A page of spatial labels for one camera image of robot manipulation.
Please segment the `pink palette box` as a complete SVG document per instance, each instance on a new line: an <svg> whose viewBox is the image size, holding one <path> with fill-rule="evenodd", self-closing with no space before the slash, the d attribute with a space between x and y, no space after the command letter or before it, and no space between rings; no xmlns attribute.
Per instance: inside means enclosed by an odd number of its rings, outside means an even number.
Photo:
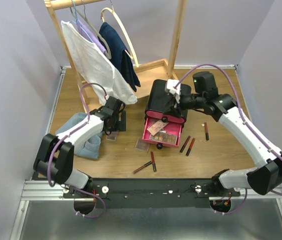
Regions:
<svg viewBox="0 0 282 240"><path fill-rule="evenodd" d="M158 120L154 123L152 123L148 128L147 131L151 134L151 135L155 135L157 134L161 129L163 129L166 125L168 125L168 122L163 122L161 120Z"/></svg>

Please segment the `long clear eyeshadow palette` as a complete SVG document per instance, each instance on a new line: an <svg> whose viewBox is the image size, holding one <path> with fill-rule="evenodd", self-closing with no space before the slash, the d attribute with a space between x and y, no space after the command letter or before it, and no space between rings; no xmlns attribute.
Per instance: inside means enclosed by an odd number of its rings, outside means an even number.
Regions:
<svg viewBox="0 0 282 240"><path fill-rule="evenodd" d="M163 142L163 143L167 143L167 144L172 144L175 145L177 143L177 135L174 134L169 134L166 132L158 132L155 135L150 135L149 139L156 141L156 142Z"/></svg>

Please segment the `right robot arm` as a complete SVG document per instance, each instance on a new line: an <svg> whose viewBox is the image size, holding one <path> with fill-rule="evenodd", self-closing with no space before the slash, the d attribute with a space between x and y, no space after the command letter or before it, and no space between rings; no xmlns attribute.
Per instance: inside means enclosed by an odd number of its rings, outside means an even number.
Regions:
<svg viewBox="0 0 282 240"><path fill-rule="evenodd" d="M223 125L245 148L255 167L242 170L226 169L214 176L211 191L222 196L232 188L253 189L260 195L272 192L282 184L282 150L270 142L247 118L229 94L220 94L215 78L209 71L193 74L195 93L175 79L167 80L165 92L171 95L173 110L195 110L211 116Z"/></svg>

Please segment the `black drawer organizer box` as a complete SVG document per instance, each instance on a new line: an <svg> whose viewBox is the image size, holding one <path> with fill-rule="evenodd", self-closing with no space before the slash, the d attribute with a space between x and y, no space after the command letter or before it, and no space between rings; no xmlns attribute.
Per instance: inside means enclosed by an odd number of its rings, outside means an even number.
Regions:
<svg viewBox="0 0 282 240"><path fill-rule="evenodd" d="M153 81L153 85L150 91L150 95L148 98L148 102L145 108L145 117L161 120L163 122L172 122L181 124L184 126L187 117L184 118L177 118L171 115L165 114L164 111L164 104L168 101L168 96L165 92L165 83L166 80L156 79Z"/></svg>

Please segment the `pink eyeshadow palette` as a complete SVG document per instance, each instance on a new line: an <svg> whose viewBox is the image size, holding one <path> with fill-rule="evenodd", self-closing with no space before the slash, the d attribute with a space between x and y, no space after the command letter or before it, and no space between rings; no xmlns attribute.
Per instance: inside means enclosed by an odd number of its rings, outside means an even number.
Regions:
<svg viewBox="0 0 282 240"><path fill-rule="evenodd" d="M118 136L118 131L113 131L111 134L106 136L106 139L109 141L116 141Z"/></svg>

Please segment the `brown square palette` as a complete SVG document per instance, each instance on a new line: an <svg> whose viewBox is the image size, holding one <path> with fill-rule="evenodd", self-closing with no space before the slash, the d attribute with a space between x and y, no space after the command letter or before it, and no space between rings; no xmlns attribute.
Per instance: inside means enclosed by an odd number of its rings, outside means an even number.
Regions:
<svg viewBox="0 0 282 240"><path fill-rule="evenodd" d="M141 137L138 138L135 149L143 152L148 152L150 144L144 141Z"/></svg>

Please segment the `pink drawer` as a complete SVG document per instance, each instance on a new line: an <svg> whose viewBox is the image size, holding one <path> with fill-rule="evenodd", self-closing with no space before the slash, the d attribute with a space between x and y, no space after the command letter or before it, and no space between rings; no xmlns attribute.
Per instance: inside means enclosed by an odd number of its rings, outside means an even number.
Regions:
<svg viewBox="0 0 282 240"><path fill-rule="evenodd" d="M146 119L142 140L156 145L158 149L161 149L162 147L178 148L182 132L182 125L170 122L155 135L151 135L151 133L148 131L148 128L151 127L156 121L157 119L154 118Z"/></svg>

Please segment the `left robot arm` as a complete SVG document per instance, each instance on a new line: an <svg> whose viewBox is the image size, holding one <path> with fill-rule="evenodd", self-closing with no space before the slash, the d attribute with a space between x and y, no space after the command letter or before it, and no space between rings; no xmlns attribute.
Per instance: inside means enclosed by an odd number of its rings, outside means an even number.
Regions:
<svg viewBox="0 0 282 240"><path fill-rule="evenodd" d="M91 194L90 176L73 167L74 152L96 134L118 129L119 115L124 113L125 103L110 96L104 106L90 111L70 129L57 135L46 134L39 146L33 169L47 177L51 186L73 186L82 198Z"/></svg>

